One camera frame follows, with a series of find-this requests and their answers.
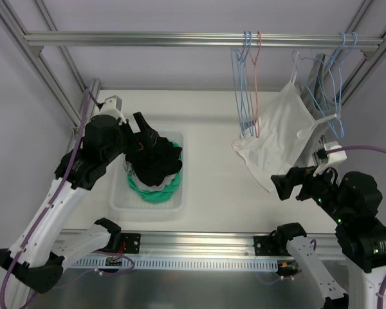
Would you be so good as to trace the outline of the blue wire hanger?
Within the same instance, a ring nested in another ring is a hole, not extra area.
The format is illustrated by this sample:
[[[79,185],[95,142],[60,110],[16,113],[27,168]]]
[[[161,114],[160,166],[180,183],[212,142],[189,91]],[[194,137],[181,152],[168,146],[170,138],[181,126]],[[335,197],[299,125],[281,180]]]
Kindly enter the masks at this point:
[[[251,43],[252,33],[244,32],[242,46],[230,50],[234,97],[242,136],[252,123],[246,81],[246,60]]]
[[[251,136],[255,136],[255,130],[252,120],[252,107],[250,103],[250,89],[247,76],[247,58],[249,56],[250,47],[252,44],[251,32],[244,32],[244,41],[241,51],[237,51],[237,71],[239,78],[239,92],[240,92],[240,117],[242,135],[248,130]]]

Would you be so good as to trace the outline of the light grey tank top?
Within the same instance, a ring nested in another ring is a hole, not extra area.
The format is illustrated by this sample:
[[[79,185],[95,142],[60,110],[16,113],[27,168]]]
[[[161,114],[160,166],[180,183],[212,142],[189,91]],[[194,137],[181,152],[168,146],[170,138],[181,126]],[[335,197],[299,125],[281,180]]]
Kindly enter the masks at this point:
[[[147,184],[143,183],[139,177],[137,177],[132,165],[129,162],[124,161],[123,167],[127,173],[129,187],[136,192],[141,192],[143,194],[174,194],[179,189],[181,183],[180,173],[171,174],[164,177],[164,180],[159,185],[148,186]]]

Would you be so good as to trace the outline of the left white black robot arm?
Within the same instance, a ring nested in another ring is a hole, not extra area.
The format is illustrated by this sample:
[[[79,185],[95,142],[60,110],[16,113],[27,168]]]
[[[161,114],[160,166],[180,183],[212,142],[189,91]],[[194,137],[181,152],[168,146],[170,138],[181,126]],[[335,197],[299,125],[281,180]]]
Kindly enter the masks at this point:
[[[103,177],[107,166],[118,156],[151,148],[159,134],[141,112],[133,115],[139,130],[134,132],[121,113],[94,116],[80,128],[80,140],[65,154],[56,168],[48,195],[39,210],[9,248],[0,248],[0,267],[6,276],[35,292],[44,294],[59,281],[65,269],[92,251],[117,250],[121,244],[118,226],[100,219],[84,243],[67,247],[54,242],[79,201]]]

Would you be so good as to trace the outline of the pink wire hanger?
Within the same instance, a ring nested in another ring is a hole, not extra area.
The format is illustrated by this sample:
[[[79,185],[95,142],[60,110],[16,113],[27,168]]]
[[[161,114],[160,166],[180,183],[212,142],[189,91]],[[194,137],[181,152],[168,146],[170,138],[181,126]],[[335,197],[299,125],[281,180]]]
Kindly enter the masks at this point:
[[[260,137],[260,123],[259,123],[259,92],[258,92],[258,80],[257,80],[257,64],[259,59],[259,54],[261,50],[262,35],[261,32],[257,32],[257,52],[255,55],[252,55],[249,52],[250,60],[253,66],[253,81],[254,81],[254,94],[250,95],[250,103],[252,107],[252,120],[253,127],[255,130],[255,137]]]

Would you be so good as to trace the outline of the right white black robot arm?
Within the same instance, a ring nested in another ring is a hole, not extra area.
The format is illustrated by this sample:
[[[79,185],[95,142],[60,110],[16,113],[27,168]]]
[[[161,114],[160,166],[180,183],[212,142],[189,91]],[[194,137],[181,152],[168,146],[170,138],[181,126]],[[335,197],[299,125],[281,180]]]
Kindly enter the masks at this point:
[[[320,308],[386,308],[386,226],[376,217],[382,193],[374,178],[358,171],[339,180],[328,167],[293,167],[271,180],[280,200],[300,186],[298,201],[313,200],[335,223],[335,236],[346,258],[349,289],[344,290],[317,256],[299,223],[277,227],[275,250],[290,255],[308,279]]]

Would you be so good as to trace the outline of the black tank top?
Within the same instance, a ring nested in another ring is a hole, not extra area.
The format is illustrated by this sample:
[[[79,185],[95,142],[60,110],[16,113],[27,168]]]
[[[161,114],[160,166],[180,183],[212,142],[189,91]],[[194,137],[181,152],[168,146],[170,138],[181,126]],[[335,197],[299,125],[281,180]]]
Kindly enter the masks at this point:
[[[127,154],[125,161],[138,179],[145,185],[159,186],[165,177],[178,174],[183,167],[181,153],[183,148],[165,137],[159,137],[152,148]]]

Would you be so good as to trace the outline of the green tank top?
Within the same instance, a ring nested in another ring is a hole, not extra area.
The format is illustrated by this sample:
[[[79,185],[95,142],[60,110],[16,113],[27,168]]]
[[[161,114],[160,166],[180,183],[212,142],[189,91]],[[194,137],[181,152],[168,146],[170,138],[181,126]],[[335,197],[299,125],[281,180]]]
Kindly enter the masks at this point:
[[[141,192],[137,192],[143,200],[150,203],[161,203],[170,199],[173,194],[166,193],[154,193],[154,194],[143,194]]]

